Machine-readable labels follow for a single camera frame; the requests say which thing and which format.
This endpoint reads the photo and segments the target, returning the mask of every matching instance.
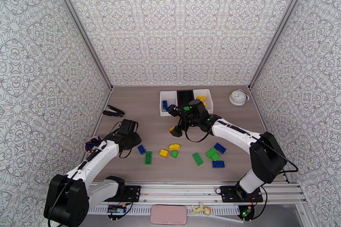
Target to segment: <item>black tool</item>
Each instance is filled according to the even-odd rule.
[[[111,105],[107,105],[106,109],[103,111],[103,114],[116,117],[123,117],[125,115],[122,110],[119,110],[118,108],[115,108]]]

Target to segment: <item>mounting plate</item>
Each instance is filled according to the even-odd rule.
[[[123,198],[118,195],[108,198],[105,202],[138,202],[141,186],[125,186]]]
[[[247,203],[247,202],[263,202],[262,193],[260,192],[260,188],[257,188],[252,193],[252,201],[242,201],[236,193],[235,186],[221,186],[220,187],[221,198],[223,203]]]

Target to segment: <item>yellow lego brick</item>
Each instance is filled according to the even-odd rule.
[[[169,150],[172,151],[172,150],[175,150],[175,149],[180,149],[180,145],[179,144],[171,144],[169,146]]]
[[[204,101],[204,100],[206,100],[206,97],[205,96],[199,96],[196,99],[200,99],[201,101]]]
[[[160,156],[167,158],[168,156],[168,151],[166,149],[161,149],[159,152]]]

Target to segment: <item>green lego brick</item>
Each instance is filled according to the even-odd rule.
[[[152,164],[152,152],[146,152],[146,159],[144,161],[146,165]]]
[[[196,162],[196,164],[197,164],[198,166],[204,164],[204,162],[202,161],[202,159],[201,159],[199,153],[196,152],[196,153],[194,153],[192,156],[193,156],[193,159],[195,160],[195,162]]]
[[[206,156],[210,159],[210,158],[212,158],[212,156],[213,156],[214,154],[216,154],[216,153],[217,153],[217,149],[214,148],[214,147],[212,147],[212,148],[209,149],[208,152],[206,152],[205,154],[206,154]]]
[[[178,157],[178,154],[179,154],[179,152],[177,150],[173,150],[170,155],[171,155],[171,157],[176,159]]]
[[[220,155],[219,155],[218,153],[213,154],[213,156],[211,157],[211,159],[212,159],[213,161],[217,161],[217,160],[219,160],[219,158],[220,158]]]

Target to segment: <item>pink eraser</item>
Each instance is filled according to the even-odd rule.
[[[185,225],[187,223],[187,208],[182,205],[153,205],[150,222],[163,225]]]

